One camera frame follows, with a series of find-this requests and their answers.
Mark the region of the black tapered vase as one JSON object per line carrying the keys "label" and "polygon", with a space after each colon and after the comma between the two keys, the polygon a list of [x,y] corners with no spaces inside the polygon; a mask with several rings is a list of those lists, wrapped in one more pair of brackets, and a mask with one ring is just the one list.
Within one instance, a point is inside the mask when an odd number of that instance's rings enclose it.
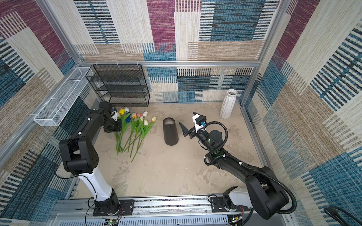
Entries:
{"label": "black tapered vase", "polygon": [[179,141],[177,126],[174,118],[167,117],[163,120],[164,141],[169,146],[174,146]]}

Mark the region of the yellow tulip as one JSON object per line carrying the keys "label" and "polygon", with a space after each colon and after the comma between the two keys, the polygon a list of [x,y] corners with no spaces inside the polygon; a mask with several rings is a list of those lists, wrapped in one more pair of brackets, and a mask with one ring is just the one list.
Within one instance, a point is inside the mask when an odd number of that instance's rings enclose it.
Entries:
{"label": "yellow tulip", "polygon": [[[118,113],[119,113],[118,121],[122,121],[122,123],[123,123],[122,128],[123,128],[124,118],[126,118],[130,112],[125,114],[124,108],[121,108]],[[120,153],[120,152],[122,152],[121,143],[122,143],[122,139],[123,139],[123,130],[121,132],[116,132],[115,136],[116,136],[116,141],[117,141],[116,151],[117,151],[117,153]]]}

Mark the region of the orange tulip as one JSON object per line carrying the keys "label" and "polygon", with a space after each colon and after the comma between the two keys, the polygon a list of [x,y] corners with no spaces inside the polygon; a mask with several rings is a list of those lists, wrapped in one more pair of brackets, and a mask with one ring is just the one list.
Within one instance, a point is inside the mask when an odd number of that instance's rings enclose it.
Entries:
{"label": "orange tulip", "polygon": [[131,129],[130,135],[125,142],[124,147],[122,148],[122,152],[125,152],[129,149],[129,146],[131,144],[132,135],[135,131],[136,123],[138,122],[138,117],[136,113],[129,113],[126,118],[124,118],[124,126],[123,126],[123,135],[126,133],[126,130],[128,128]]}

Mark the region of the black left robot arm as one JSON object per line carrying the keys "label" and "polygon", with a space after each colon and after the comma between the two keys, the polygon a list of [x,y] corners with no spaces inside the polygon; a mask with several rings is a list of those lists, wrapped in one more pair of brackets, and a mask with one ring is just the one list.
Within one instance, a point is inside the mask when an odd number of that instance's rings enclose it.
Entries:
{"label": "black left robot arm", "polygon": [[92,192],[94,216],[112,216],[120,211],[115,190],[107,184],[98,168],[99,155],[92,143],[100,128],[106,133],[120,132],[123,123],[117,118],[117,110],[111,103],[100,102],[97,109],[89,111],[75,134],[59,142],[64,169],[80,178]]}

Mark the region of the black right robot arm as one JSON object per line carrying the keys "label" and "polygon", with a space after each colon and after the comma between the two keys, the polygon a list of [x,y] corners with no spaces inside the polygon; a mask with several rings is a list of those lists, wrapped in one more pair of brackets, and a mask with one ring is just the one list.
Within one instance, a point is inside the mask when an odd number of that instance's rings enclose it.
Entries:
{"label": "black right robot arm", "polygon": [[236,211],[238,207],[254,210],[263,219],[274,214],[291,214],[297,209],[297,200],[292,191],[280,182],[269,167],[256,167],[239,160],[224,149],[229,133],[219,121],[206,120],[204,115],[194,113],[194,127],[187,129],[182,123],[184,137],[198,139],[203,149],[206,166],[215,166],[238,178],[247,186],[247,192],[234,186],[223,193],[222,201],[226,211]]}

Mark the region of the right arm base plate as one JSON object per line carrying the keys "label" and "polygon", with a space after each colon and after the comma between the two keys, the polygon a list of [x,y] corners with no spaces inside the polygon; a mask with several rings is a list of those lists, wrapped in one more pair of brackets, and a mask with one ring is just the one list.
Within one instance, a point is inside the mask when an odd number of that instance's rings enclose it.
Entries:
{"label": "right arm base plate", "polygon": [[250,208],[246,206],[232,206],[230,202],[225,202],[221,196],[210,195],[207,200],[211,204],[213,213],[219,212],[250,212]]}

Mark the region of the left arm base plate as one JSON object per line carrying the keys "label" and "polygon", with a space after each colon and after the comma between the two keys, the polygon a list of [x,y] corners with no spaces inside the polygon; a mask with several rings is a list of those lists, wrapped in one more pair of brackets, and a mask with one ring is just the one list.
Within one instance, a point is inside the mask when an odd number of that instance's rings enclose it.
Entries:
{"label": "left arm base plate", "polygon": [[116,205],[110,207],[96,207],[93,211],[94,217],[108,216],[131,216],[133,214],[135,200],[119,200]]}

